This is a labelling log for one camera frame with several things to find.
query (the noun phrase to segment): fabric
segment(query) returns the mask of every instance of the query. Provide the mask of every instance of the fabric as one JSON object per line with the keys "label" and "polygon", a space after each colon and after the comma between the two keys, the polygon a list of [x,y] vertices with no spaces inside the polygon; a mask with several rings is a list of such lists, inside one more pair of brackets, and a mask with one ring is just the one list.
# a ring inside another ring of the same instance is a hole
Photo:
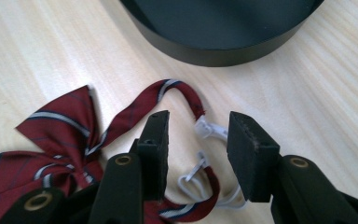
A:
{"label": "fabric", "polygon": [[[184,82],[166,79],[147,87],[112,120],[100,135],[88,87],[71,91],[43,106],[17,127],[17,130],[43,149],[43,153],[10,151],[0,153],[0,217],[20,196],[39,188],[60,188],[70,195],[76,186],[101,180],[98,163],[101,148],[130,130],[161,101],[172,88],[179,90],[198,119],[204,115],[196,92]],[[145,204],[145,223],[197,221],[213,209],[219,184],[211,167],[206,167],[213,196],[202,203],[175,204],[169,200]]]}

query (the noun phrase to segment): black pan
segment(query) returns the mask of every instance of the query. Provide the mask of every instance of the black pan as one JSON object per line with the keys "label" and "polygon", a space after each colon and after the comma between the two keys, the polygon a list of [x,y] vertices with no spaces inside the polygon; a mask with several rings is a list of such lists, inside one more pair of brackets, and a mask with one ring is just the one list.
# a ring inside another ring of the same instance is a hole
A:
{"label": "black pan", "polygon": [[202,66],[261,58],[286,42],[324,0],[121,0],[157,49]]}

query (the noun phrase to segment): maroon striped fabric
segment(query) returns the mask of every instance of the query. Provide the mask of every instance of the maroon striped fabric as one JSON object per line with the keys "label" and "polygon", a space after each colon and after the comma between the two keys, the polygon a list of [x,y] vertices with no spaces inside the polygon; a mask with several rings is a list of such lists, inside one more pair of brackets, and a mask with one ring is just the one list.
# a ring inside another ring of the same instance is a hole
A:
{"label": "maroon striped fabric", "polygon": [[[98,122],[89,89],[71,91],[43,106],[17,129],[43,149],[43,153],[11,151],[0,153],[0,217],[20,196],[39,188],[60,188],[70,195],[76,186],[86,188],[98,182],[103,169],[98,163],[101,148],[130,130],[154,106],[164,93],[179,90],[198,119],[204,114],[196,92],[184,82],[166,79],[147,87],[99,134]],[[197,221],[213,209],[219,184],[212,169],[204,169],[210,179],[213,196],[202,203],[145,204],[145,223]]]}

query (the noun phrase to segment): bow tie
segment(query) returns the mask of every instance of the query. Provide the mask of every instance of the bow tie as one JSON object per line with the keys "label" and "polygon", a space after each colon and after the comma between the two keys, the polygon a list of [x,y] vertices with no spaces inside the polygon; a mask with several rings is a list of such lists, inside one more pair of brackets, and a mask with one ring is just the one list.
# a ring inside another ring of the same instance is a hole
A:
{"label": "bow tie", "polygon": [[[118,113],[100,134],[90,90],[87,86],[66,93],[33,113],[17,130],[43,149],[43,153],[9,151],[0,153],[0,218],[22,195],[40,188],[59,188],[65,195],[76,187],[86,188],[102,179],[98,163],[101,149],[126,133],[150,112],[164,93],[179,90],[195,119],[204,115],[201,100],[184,82],[166,79],[144,91]],[[208,200],[193,204],[145,203],[145,223],[197,221],[216,204],[219,184],[211,167],[204,169],[213,189]]]}

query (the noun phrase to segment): tabletop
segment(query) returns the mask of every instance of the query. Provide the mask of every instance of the tabletop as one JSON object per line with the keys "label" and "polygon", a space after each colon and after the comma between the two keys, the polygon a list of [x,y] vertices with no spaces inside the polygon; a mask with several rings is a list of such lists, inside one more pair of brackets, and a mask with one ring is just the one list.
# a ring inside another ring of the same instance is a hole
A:
{"label": "tabletop", "polygon": [[[0,1],[0,151],[38,149],[15,127],[51,100],[84,85],[97,95],[104,130],[145,87],[175,78],[200,95],[206,118],[228,126],[230,111],[253,117],[282,155],[314,161],[333,185],[358,198],[358,1],[324,1],[283,46],[250,63],[203,67],[152,47],[118,0]],[[166,195],[187,202],[176,186],[204,149],[221,184],[236,185],[226,146],[193,132],[179,91],[153,110],[169,110]],[[108,159],[130,149],[145,119],[103,149]],[[239,211],[214,209],[197,223],[273,223],[268,203]]]}

